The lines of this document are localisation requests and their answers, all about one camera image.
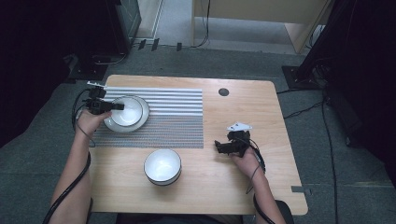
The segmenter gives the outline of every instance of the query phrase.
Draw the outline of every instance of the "gray carpet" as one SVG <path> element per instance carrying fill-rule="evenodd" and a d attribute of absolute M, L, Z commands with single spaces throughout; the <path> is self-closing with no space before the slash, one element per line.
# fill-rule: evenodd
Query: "gray carpet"
<path fill-rule="evenodd" d="M 137 50 L 111 74 L 213 77 L 271 80 L 286 90 L 281 65 L 300 65 L 304 56 L 210 49 L 149 47 Z M 61 84 L 36 115 L 29 129 L 0 149 L 0 223 L 40 223 L 49 208 L 55 184 L 73 140 L 72 104 L 86 81 Z M 284 116 L 321 100 L 321 91 L 294 91 L 278 95 Z M 331 107 L 324 112 L 332 136 L 338 181 L 340 223 L 395 223 L 396 190 L 381 161 L 364 148 L 349 148 Z M 309 212 L 295 223 L 335 223 L 329 140 L 317 107 L 286 119 Z M 90 223 L 114 223 L 115 214 L 93 214 Z"/>

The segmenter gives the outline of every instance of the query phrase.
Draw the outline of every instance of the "person's arm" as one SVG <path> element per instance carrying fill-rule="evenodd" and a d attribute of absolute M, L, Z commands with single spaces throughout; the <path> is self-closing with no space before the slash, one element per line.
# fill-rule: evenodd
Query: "person's arm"
<path fill-rule="evenodd" d="M 236 155 L 231 155 L 231 158 L 241 170 L 241 172 L 247 175 L 249 178 L 252 177 L 254 171 L 259 166 L 259 162 L 257 161 L 254 151 L 251 148 L 245 152 L 243 158 L 240 158 Z M 276 205 L 276 201 L 271 192 L 267 177 L 265 176 L 261 167 L 259 167 L 256 173 L 254 173 L 251 181 L 256 195 L 257 204 L 264 214 L 271 218 L 271 220 L 273 220 L 276 224 L 286 223 L 279 211 L 279 208 Z M 257 211 L 256 220 L 256 223 L 259 224 L 267 223 Z"/>
<path fill-rule="evenodd" d="M 99 127 L 102 120 L 110 115 L 111 113 L 108 112 L 95 116 L 87 110 L 83 110 L 81 113 L 76 125 L 74 142 L 53 192 L 51 204 L 58 199 L 84 169 L 89 153 L 90 138 L 92 138 L 93 132 Z M 90 201 L 91 181 L 90 174 L 87 172 L 55 210 L 49 223 L 86 223 Z"/>

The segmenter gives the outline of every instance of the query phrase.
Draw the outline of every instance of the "forearm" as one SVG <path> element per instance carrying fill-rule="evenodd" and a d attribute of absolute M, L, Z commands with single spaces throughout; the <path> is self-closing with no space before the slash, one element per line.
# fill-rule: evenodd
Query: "forearm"
<path fill-rule="evenodd" d="M 257 204 L 264 214 L 276 224 L 285 223 L 285 220 L 276 205 L 276 201 L 271 192 L 268 180 L 263 172 L 258 171 L 253 176 L 253 188 L 256 195 Z M 256 212 L 256 218 L 256 223 L 267 223 L 258 212 Z"/>
<path fill-rule="evenodd" d="M 52 195 L 51 204 L 69 187 L 84 169 L 89 154 L 89 138 L 77 131 L 64 170 Z M 87 172 L 70 191 L 52 216 L 50 223 L 85 223 L 91 198 L 91 181 Z"/>

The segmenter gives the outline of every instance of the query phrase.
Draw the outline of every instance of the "person's hand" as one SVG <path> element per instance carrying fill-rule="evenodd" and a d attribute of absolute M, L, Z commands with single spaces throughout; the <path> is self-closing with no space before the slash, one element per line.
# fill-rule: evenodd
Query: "person's hand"
<path fill-rule="evenodd" d="M 111 111 L 103 113 L 101 115 L 93 115 L 88 110 L 82 110 L 78 119 L 78 126 L 76 126 L 76 133 L 80 132 L 81 129 L 84 133 L 92 136 L 93 132 L 99 127 L 102 120 L 109 118 Z"/>
<path fill-rule="evenodd" d="M 240 158 L 236 154 L 231 154 L 230 156 L 236 166 L 238 166 L 239 170 L 248 177 L 251 177 L 259 166 L 259 162 L 257 161 L 256 155 L 251 147 L 246 150 L 243 158 Z"/>

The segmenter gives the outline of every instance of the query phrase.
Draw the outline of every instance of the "wooden table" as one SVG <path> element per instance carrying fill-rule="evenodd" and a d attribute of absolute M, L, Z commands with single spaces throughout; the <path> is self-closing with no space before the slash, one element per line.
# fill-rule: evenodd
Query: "wooden table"
<path fill-rule="evenodd" d="M 317 26 L 326 24 L 332 2 L 333 0 L 214 0 L 210 2 L 209 18 L 283 22 L 295 51 L 301 53 Z M 207 4 L 208 0 L 194 0 L 192 3 L 192 45 L 195 38 L 195 17 L 206 18 Z"/>
<path fill-rule="evenodd" d="M 226 128 L 237 121 L 253 127 L 251 139 L 260 147 L 276 199 L 294 215 L 307 213 L 301 181 L 288 133 L 270 81 L 186 77 L 110 76 L 107 86 L 198 88 L 203 91 L 204 148 L 176 148 L 182 173 L 174 184 L 151 184 L 143 171 L 145 158 L 158 148 L 91 148 L 93 212 L 169 214 L 254 214 L 248 178 L 214 140 L 228 141 Z M 226 88 L 228 96 L 219 95 Z"/>

